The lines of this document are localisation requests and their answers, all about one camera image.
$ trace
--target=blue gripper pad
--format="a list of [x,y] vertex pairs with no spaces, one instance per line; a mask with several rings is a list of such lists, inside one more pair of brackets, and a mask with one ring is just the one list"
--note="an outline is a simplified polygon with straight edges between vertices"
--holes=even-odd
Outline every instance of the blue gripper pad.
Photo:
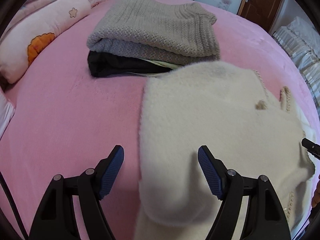
[[201,166],[202,172],[208,182],[211,193],[218,197],[218,199],[222,199],[223,191],[222,191],[222,181],[217,171],[215,170],[213,164],[209,160],[205,149],[201,146],[198,150],[198,161]]
[[99,198],[100,199],[103,199],[104,196],[106,196],[110,193],[110,190],[113,186],[113,183],[116,180],[116,177],[117,177],[118,172],[121,168],[123,160],[124,160],[124,150],[121,146],[119,146],[117,151],[114,153],[114,156],[113,156],[109,166],[106,168],[106,170],[101,178],[101,186],[100,186],[100,191],[99,191]]

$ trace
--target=wooden door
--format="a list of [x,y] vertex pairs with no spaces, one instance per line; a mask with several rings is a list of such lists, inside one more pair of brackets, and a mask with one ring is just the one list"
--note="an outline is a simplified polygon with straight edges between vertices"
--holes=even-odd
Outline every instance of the wooden door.
[[241,16],[269,32],[282,0],[247,0]]

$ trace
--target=beige knit sweater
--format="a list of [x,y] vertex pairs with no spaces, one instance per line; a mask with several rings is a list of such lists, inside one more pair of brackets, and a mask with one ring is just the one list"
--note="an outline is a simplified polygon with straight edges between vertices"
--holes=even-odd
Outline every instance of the beige knit sweater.
[[120,0],[100,20],[87,46],[97,52],[187,64],[220,58],[214,14],[199,3]]

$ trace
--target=bolt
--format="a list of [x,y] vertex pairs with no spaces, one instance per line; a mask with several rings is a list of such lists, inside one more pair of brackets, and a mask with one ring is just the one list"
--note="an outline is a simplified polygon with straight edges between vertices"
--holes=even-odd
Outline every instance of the bolt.
[[260,179],[261,179],[262,181],[268,181],[268,180],[269,180],[266,175],[261,175],[261,176],[260,176]]
[[60,174],[57,174],[57,175],[55,175],[54,177],[53,177],[53,180],[55,180],[55,181],[58,181],[58,180],[60,180],[61,179],[61,175]]
[[235,176],[237,173],[235,170],[228,170],[227,173],[230,175],[230,176]]
[[91,174],[93,174],[94,173],[94,169],[93,168],[89,168],[89,169],[87,169],[86,171],[85,171],[85,174],[87,174],[87,175],[91,175]]

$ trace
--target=bed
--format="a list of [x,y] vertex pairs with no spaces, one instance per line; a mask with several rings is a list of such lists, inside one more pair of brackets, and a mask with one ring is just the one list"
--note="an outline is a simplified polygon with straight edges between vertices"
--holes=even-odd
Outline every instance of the bed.
[[[0,170],[27,231],[55,174],[77,176],[94,167],[118,144],[123,146],[126,160],[112,193],[101,201],[101,206],[116,239],[133,238],[140,205],[140,111],[147,78],[118,75],[95,79],[90,76],[87,63],[87,37],[117,1],[106,0],[94,6],[87,17],[52,41],[5,92],[16,110],[0,140]],[[213,28],[220,43],[221,60],[259,71],[265,86],[277,98],[281,88],[289,86],[319,139],[320,123],[313,98],[281,47],[256,24],[201,5],[217,16]],[[0,206],[19,232],[2,190]],[[88,239],[76,201],[75,212],[80,236]]]

